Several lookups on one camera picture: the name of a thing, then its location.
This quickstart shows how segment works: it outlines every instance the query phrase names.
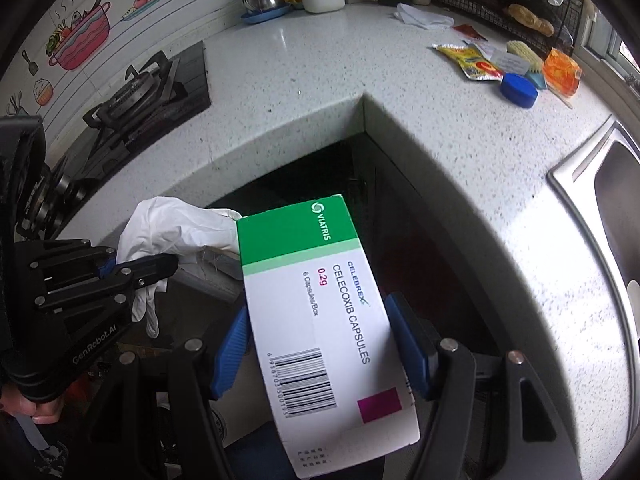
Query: human hand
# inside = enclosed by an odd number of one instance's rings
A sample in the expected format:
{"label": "human hand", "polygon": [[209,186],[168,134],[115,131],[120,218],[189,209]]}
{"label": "human hand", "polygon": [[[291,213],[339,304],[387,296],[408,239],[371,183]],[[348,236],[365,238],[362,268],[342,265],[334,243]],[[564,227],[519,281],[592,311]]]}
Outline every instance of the human hand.
{"label": "human hand", "polygon": [[53,424],[60,419],[65,402],[62,396],[51,402],[32,402],[20,393],[13,383],[2,386],[0,395],[0,411],[11,416],[18,413],[30,416],[36,424]]}

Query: wall tile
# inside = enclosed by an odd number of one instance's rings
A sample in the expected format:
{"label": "wall tile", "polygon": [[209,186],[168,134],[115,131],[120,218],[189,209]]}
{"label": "wall tile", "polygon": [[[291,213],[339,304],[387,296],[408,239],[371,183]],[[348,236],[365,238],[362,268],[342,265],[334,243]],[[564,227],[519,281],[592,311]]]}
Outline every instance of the wall tile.
{"label": "wall tile", "polygon": [[[243,12],[239,0],[157,0],[147,4],[133,19],[124,20],[135,0],[101,0],[108,22],[107,37],[102,43],[91,44],[87,34],[79,36],[78,30],[84,34],[81,28],[74,28],[76,35],[72,32],[71,39],[77,41],[80,37],[84,43],[78,45],[85,48],[78,50],[90,54],[77,68],[66,70],[46,54],[49,37],[57,24],[70,27],[75,12],[83,16],[91,11],[95,1],[57,0],[38,21],[0,80],[0,114],[7,113],[12,95],[17,98],[21,92],[20,105],[29,114],[43,115],[47,145],[57,151],[84,128],[78,117],[121,86],[124,70],[134,60],[139,66],[146,57],[169,44],[174,50],[177,46],[186,48],[235,25]],[[23,50],[38,65],[36,75],[30,74],[29,65],[21,55]],[[52,97],[40,105],[36,97],[41,93],[39,99],[43,102],[44,96],[49,95],[47,81],[53,89]],[[34,94],[34,86],[44,91]],[[56,141],[58,135],[63,139]]]}

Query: celebrex box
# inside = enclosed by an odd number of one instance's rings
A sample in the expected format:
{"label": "celebrex box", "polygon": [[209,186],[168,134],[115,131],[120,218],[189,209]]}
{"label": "celebrex box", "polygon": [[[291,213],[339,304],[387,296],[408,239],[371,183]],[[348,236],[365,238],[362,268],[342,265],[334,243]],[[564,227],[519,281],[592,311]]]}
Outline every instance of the celebrex box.
{"label": "celebrex box", "polygon": [[260,369],[297,476],[416,442],[414,398],[343,198],[242,218],[238,237]]}

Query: yellow snack bag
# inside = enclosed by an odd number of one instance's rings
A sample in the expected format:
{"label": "yellow snack bag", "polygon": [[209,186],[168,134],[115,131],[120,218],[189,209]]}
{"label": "yellow snack bag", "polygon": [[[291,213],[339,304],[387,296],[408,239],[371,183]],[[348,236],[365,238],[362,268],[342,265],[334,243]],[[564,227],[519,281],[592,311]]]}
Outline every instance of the yellow snack bag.
{"label": "yellow snack bag", "polygon": [[471,45],[457,46],[452,44],[433,45],[451,59],[455,59],[462,72],[474,81],[502,81],[502,72],[489,63],[480,51]]}

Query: blue container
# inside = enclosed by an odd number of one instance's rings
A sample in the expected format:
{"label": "blue container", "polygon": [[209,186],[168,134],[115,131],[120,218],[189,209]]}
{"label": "blue container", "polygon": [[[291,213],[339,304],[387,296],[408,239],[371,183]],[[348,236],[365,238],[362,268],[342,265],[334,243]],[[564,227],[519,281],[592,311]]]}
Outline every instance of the blue container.
{"label": "blue container", "polygon": [[509,101],[522,108],[531,108],[538,98],[536,87],[518,74],[505,74],[500,84],[500,92]]}

